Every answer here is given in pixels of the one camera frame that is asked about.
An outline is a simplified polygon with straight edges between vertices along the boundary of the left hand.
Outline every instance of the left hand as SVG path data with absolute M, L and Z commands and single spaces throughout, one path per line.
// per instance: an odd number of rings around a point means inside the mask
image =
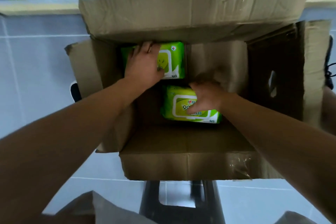
M 125 78 L 131 79 L 143 91 L 160 81 L 165 72 L 157 70 L 157 56 L 161 45 L 145 42 L 137 46 L 128 55 L 125 69 Z

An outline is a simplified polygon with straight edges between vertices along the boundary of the wet wipes package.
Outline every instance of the wet wipes package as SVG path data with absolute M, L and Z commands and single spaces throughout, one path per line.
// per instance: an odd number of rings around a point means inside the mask
M 134 47 L 121 48 L 124 68 L 128 53 Z M 181 42 L 163 43 L 158 55 L 158 68 L 165 70 L 163 79 L 183 79 L 184 71 L 184 44 Z
M 219 123 L 221 114 L 216 110 L 187 114 L 187 109 L 196 103 L 197 97 L 191 88 L 164 86 L 164 103 L 161 114 L 166 119 L 205 123 Z

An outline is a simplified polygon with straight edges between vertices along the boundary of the cardboard box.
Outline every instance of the cardboard box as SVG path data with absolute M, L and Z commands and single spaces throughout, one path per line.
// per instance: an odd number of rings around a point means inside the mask
M 122 77 L 120 44 L 183 41 L 189 78 L 181 84 L 200 76 L 216 79 L 230 92 L 318 126 L 330 22 L 295 23 L 304 5 L 305 0 L 80 0 L 91 40 L 66 50 L 87 97 Z M 98 147 L 120 152 L 128 179 L 280 177 L 228 121 L 165 120 L 160 83 L 120 115 Z

